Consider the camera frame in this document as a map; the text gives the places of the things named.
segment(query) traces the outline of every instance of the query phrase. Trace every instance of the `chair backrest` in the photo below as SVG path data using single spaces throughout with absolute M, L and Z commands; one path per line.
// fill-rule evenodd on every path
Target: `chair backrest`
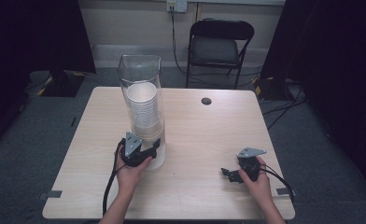
M 253 26 L 246 21 L 223 19 L 203 19 L 195 22 L 190 29 L 190 38 L 201 35 L 221 39 L 250 40 L 254 34 Z

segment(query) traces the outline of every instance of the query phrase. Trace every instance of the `black cable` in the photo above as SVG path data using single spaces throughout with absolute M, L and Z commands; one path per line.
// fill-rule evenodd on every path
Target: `black cable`
M 114 152 L 114 162 L 113 162 L 113 170 L 111 172 L 111 175 L 109 177 L 109 181 L 107 182 L 107 186 L 105 189 L 105 194 L 104 194 L 104 200 L 103 200 L 103 215 L 106 213 L 107 210 L 107 197 L 110 191 L 110 188 L 113 184 L 114 181 L 114 177 L 117 175 L 117 173 L 119 172 L 119 170 L 121 170 L 123 167 L 126 166 L 126 164 L 124 164 L 123 166 L 121 166 L 118 170 L 116 170 L 116 165 L 117 165 L 117 157 L 119 156 L 119 149 L 120 146 L 123 145 L 125 143 L 125 139 L 122 139 L 119 144 L 117 145 L 116 151 Z
M 262 169 L 262 168 L 260 168 L 260 170 L 275 176 L 280 182 L 282 182 L 282 184 L 284 184 L 289 191 L 289 197 L 291 199 L 291 202 L 294 203 L 293 189 L 291 188 L 290 184 L 284 178 L 282 178 L 279 174 L 277 174 L 273 169 L 271 169 L 271 170 L 274 173 L 269 170 Z
M 254 168 L 253 165 L 251 164 L 248 164 L 248 163 L 244 163 L 245 166 L 247 167 L 251 167 L 252 169 Z M 273 176 L 275 176 L 279 181 L 282 182 L 282 184 L 284 184 L 286 186 L 286 188 L 288 189 L 289 191 L 289 196 L 290 196 L 290 199 L 291 199 L 291 202 L 293 203 L 294 202 L 294 194 L 293 194 L 293 188 L 290 186 L 290 184 L 284 179 L 282 178 L 273 168 L 271 168 L 270 166 L 266 165 L 266 164 L 261 164 L 261 165 L 264 165 L 266 168 L 269 168 L 271 171 L 269 170 L 266 170 L 266 169 L 263 169 L 263 168 L 260 168 L 260 171 L 264 171 L 268 174 L 271 174 Z
M 176 67 L 179 69 L 179 71 L 185 76 L 186 73 L 183 71 L 183 69 L 180 67 L 179 63 L 177 62 L 177 56 L 176 56 L 175 9 L 173 7 L 169 7 L 169 10 L 171 12 L 171 19 L 172 19 L 172 50 L 174 52 L 175 64 L 176 64 Z
M 297 93 L 296 98 L 294 99 L 294 101 L 282 112 L 282 114 L 280 114 L 274 121 L 273 123 L 270 124 L 270 126 L 267 127 L 267 130 L 270 130 L 274 124 L 276 124 L 277 121 L 279 121 L 280 118 L 282 118 L 282 116 L 284 116 L 284 114 L 286 112 L 288 112 L 288 110 L 290 110 L 292 107 L 294 107 L 294 104 L 297 102 L 297 100 L 299 99 L 300 93 L 302 93 L 303 87 L 300 88 L 299 93 Z
M 294 104 L 294 105 L 301 105 L 301 104 L 302 104 L 302 103 L 304 103 L 305 101 L 306 101 L 306 97 L 304 96 L 303 98 L 301 98 L 301 99 L 299 100 L 299 102 L 297 102 L 297 103 L 296 103 L 296 104 Z M 259 104 L 259 105 L 270 104 L 270 103 L 273 103 L 273 101 L 272 101 L 272 102 L 264 102 L 264 103 L 261 103 L 261 104 Z M 269 115 L 269 114 L 274 113 L 274 112 L 276 112 L 276 111 L 278 111 L 278 110 L 286 109 L 287 107 L 289 107 L 289 103 L 286 103 L 286 104 L 283 104 L 283 105 L 279 105 L 279 106 L 275 107 L 274 109 L 272 109 L 272 110 L 270 110 L 270 111 L 267 111 L 267 112 L 262 113 L 262 115 L 263 115 L 263 116 L 264 116 L 264 115 Z
M 41 82 L 39 82 L 39 83 L 37 83 L 33 86 L 30 86 L 30 87 L 26 88 L 25 91 L 29 91 L 29 90 L 33 89 L 34 87 L 37 87 L 37 86 L 40 86 L 41 84 L 46 83 L 47 80 L 49 80 L 50 77 L 51 77 L 51 72 L 49 71 L 49 75 L 46 77 L 46 79 L 44 79 L 43 81 L 41 81 Z

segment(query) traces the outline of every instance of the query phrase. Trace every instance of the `black folding chair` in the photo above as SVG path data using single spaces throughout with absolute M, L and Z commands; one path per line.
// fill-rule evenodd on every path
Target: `black folding chair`
M 234 88 L 238 84 L 246 47 L 255 31 L 246 21 L 203 19 L 190 28 L 186 88 L 189 87 L 190 67 L 238 69 Z M 237 41 L 245 42 L 238 51 Z

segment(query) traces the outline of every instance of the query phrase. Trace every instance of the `wooden table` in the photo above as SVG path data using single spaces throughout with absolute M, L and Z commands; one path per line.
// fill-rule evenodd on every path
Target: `wooden table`
M 201 100 L 208 97 L 211 105 Z M 252 91 L 162 89 L 166 131 L 164 164 L 145 171 L 127 219 L 261 219 L 244 184 L 230 183 L 220 168 L 237 170 L 244 147 L 264 149 L 261 157 L 282 175 L 255 94 Z M 121 89 L 98 87 L 77 127 L 48 198 L 45 218 L 100 219 L 102 200 L 117 143 L 130 131 Z M 295 216 L 285 186 L 269 175 L 274 201 L 284 219 Z M 108 197 L 117 195 L 114 181 Z

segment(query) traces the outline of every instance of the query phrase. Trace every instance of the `stack of paper cups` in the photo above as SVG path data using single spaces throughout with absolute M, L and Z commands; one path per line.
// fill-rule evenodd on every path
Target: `stack of paper cups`
M 157 88 L 150 82 L 135 83 L 127 90 L 134 130 L 141 137 L 160 131 Z

